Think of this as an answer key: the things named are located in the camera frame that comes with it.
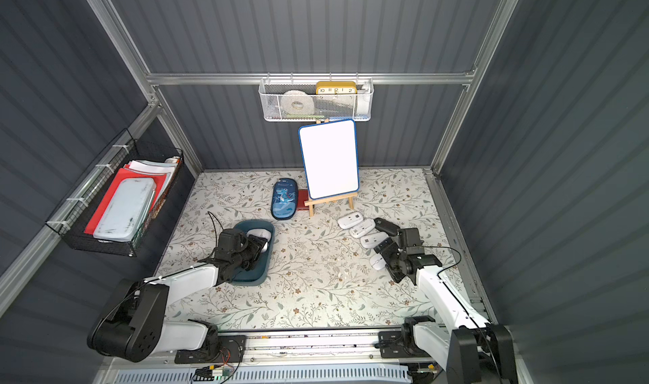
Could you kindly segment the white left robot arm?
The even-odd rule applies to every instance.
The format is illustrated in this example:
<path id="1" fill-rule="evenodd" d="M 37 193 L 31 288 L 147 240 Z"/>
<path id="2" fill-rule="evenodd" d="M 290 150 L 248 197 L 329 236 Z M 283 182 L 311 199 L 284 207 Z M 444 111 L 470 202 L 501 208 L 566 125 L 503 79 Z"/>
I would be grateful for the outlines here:
<path id="1" fill-rule="evenodd" d="M 141 362 L 152 354 L 181 351 L 214 360 L 221 353 L 218 328 L 205 321 L 166 321 L 167 306 L 204 289 L 231 283 L 254 268 L 272 242 L 266 229 L 226 229 L 209 257 L 179 272 L 140 281 L 122 280 L 87 337 L 104 356 Z"/>

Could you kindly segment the white grey computer mouse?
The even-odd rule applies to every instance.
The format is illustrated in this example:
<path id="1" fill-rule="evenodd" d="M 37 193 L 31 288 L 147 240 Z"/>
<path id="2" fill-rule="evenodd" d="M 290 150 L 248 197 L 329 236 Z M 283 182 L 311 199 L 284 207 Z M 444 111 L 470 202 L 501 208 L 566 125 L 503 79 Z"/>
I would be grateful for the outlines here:
<path id="1" fill-rule="evenodd" d="M 272 242 L 272 233 L 269 230 L 265 229 L 252 229 L 247 233 L 247 236 L 254 236 L 258 240 L 263 241 L 260 252 L 265 253 L 268 250 L 269 244 Z"/>

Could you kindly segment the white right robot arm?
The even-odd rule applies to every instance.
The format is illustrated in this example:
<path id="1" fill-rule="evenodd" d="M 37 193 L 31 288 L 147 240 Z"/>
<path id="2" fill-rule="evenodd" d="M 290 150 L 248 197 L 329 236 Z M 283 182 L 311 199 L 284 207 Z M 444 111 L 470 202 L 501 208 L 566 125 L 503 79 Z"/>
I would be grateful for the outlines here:
<path id="1" fill-rule="evenodd" d="M 428 355 L 449 383 L 519 382 L 510 331 L 464 299 L 444 276 L 451 268 L 427 248 L 416 228 L 398 229 L 374 248 L 392 281 L 411 280 L 441 318 L 408 317 L 400 333 L 379 333 L 375 348 L 381 357 Z"/>

